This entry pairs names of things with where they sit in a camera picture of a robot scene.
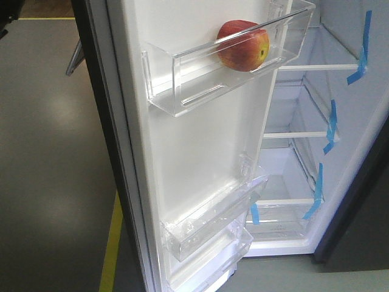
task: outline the blue painter's tape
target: blue painter's tape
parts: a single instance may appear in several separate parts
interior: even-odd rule
[[[373,12],[371,10],[366,11],[365,17],[365,27],[363,28],[363,42],[362,48],[359,54],[359,64],[357,72],[351,74],[347,77],[347,85],[354,83],[355,81],[361,79],[367,71],[367,60],[369,54],[369,34],[370,34],[370,24],[371,24],[371,16]]]
[[[333,143],[333,142],[328,143],[327,146],[323,148],[324,155],[326,155],[328,152],[330,152],[331,149],[334,148],[334,146],[335,146],[335,143]]]
[[[336,102],[334,99],[331,100],[331,115],[329,116],[329,123],[327,128],[327,140],[328,144],[324,147],[324,155],[327,154],[335,146],[335,133],[338,129],[338,117],[336,114]]]
[[[316,180],[316,188],[315,188],[315,195],[314,195],[314,204],[312,207],[306,212],[303,219],[308,220],[312,217],[312,215],[316,212],[316,210],[320,207],[322,203],[322,196],[323,196],[323,164],[320,163],[318,165],[318,176]]]
[[[258,206],[256,204],[252,204],[250,207],[251,215],[253,217],[253,224],[259,225],[260,223],[260,213],[258,211]]]

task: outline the yellow floor line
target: yellow floor line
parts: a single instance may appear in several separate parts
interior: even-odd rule
[[[18,20],[75,20],[74,17],[20,17]]]
[[[102,278],[98,292],[112,292],[114,288],[117,253],[119,250],[120,232],[122,230],[123,214],[119,196],[116,193],[111,227],[109,228],[107,248],[103,264]]]

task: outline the apple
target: apple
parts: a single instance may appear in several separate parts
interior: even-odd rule
[[[257,25],[257,23],[246,20],[227,21],[220,28],[217,39]],[[218,47],[218,57],[228,68],[247,72],[261,66],[269,53],[269,45],[270,41],[266,30],[256,29],[248,34],[220,44]]]

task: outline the open refrigerator door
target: open refrigerator door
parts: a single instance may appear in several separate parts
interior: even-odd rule
[[[248,252],[247,211],[267,183],[258,158],[276,69],[298,57],[314,8],[302,0],[108,5],[122,86],[134,82],[123,103],[139,125],[156,291],[215,291]],[[216,40],[233,19],[257,25]],[[239,72],[222,63],[222,51],[258,32],[270,41],[262,64]]]

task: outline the floor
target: floor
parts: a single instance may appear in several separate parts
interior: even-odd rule
[[[74,20],[0,41],[0,291],[98,291],[115,184]]]
[[[20,18],[74,17],[71,0],[25,0]]]

